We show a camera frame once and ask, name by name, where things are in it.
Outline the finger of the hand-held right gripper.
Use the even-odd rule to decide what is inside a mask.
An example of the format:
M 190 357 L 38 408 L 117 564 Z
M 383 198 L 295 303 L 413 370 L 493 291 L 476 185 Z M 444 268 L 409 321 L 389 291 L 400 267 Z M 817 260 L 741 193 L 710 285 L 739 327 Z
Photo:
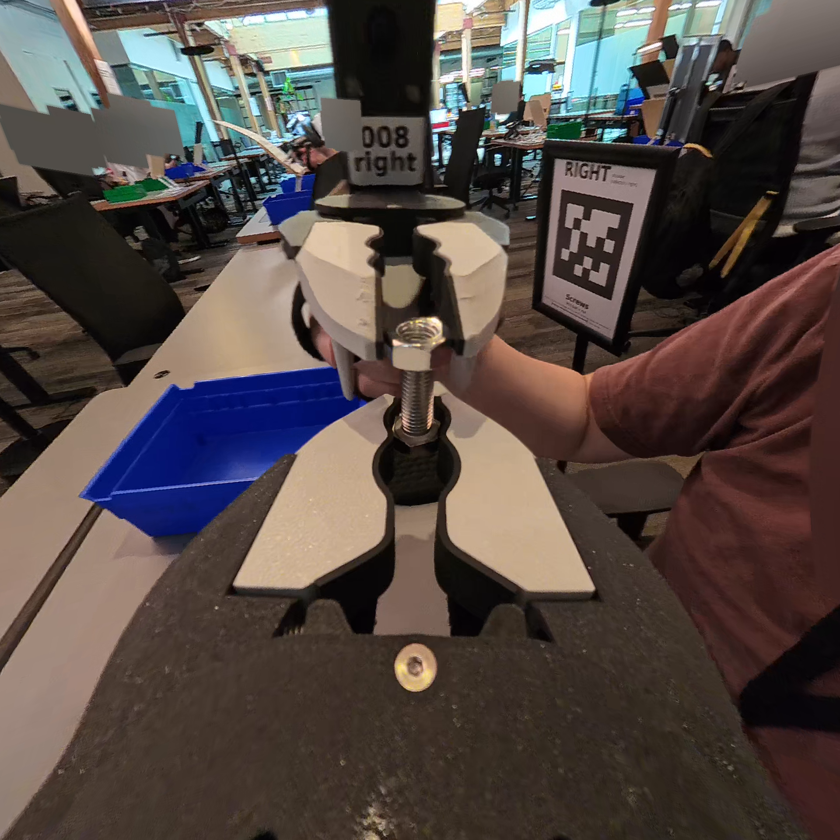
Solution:
M 382 230 L 355 222 L 314 223 L 295 258 L 303 296 L 330 339 L 361 361 L 382 343 Z
M 413 232 L 413 268 L 423 279 L 418 307 L 444 326 L 447 345 L 461 358 L 475 358 L 499 323 L 508 254 L 497 222 L 439 222 Z

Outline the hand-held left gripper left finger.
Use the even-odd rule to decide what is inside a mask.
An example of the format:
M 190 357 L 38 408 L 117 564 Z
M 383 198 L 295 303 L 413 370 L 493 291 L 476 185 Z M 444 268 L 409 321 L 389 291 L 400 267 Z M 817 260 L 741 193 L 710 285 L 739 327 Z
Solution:
M 375 473 L 388 441 L 380 397 L 297 452 L 237 572 L 241 595 L 377 601 L 394 574 L 393 504 Z

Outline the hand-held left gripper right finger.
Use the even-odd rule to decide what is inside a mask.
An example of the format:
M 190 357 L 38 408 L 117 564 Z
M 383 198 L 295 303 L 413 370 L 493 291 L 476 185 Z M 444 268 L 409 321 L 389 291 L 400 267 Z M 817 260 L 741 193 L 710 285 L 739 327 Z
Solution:
M 588 601 L 595 585 L 537 461 L 507 429 L 448 393 L 436 577 L 456 603 Z

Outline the silver hex bolt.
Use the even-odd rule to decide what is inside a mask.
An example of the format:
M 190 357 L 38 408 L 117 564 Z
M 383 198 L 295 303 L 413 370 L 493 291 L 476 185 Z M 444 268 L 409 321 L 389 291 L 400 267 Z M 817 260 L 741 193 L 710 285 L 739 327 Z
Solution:
M 427 431 L 434 419 L 434 374 L 432 357 L 445 343 L 440 318 L 412 318 L 395 329 L 391 361 L 401 374 L 400 417 L 410 434 Z

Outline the person's right forearm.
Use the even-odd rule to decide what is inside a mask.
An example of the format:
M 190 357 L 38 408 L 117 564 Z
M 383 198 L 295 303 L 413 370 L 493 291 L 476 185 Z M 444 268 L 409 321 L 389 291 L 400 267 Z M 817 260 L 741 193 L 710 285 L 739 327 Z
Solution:
M 436 379 L 458 399 L 506 428 L 536 456 L 578 464 L 630 459 L 600 429 L 591 392 L 594 374 L 533 359 L 493 337 L 472 361 L 468 381 L 449 348 L 433 353 Z

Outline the person's right hand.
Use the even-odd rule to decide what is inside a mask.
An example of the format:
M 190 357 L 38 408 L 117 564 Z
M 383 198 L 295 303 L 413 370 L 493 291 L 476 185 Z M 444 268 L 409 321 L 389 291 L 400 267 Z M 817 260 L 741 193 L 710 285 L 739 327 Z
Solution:
M 335 345 L 316 321 L 310 323 L 310 334 L 317 351 L 325 362 L 338 369 Z M 388 360 L 357 360 L 353 363 L 355 390 L 365 399 L 380 396 L 398 397 L 401 394 L 401 374 Z

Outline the black wrist rest pad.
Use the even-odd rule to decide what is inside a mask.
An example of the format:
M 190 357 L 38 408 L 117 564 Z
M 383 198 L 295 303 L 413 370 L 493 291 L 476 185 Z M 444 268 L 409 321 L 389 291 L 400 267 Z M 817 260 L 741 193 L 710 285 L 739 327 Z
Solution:
M 437 503 L 453 471 L 450 453 L 437 444 L 414 448 L 389 446 L 380 465 L 385 486 L 399 507 Z

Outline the black office chair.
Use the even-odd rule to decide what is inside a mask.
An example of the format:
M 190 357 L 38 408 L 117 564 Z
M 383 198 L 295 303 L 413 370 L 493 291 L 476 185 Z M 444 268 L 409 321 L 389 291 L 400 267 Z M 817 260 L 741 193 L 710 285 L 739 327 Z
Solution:
M 1 254 L 102 348 L 124 385 L 186 315 L 170 284 L 80 195 L 3 215 Z
M 444 170 L 445 193 L 468 207 L 476 153 L 485 130 L 486 114 L 484 108 L 473 108 L 459 114 L 449 160 Z

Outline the black framed marker sign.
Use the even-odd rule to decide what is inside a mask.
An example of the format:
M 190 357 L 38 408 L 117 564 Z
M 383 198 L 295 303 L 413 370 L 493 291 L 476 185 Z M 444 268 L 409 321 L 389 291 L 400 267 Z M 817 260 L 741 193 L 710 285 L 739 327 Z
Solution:
M 537 201 L 532 308 L 620 356 L 679 158 L 677 147 L 546 140 Z

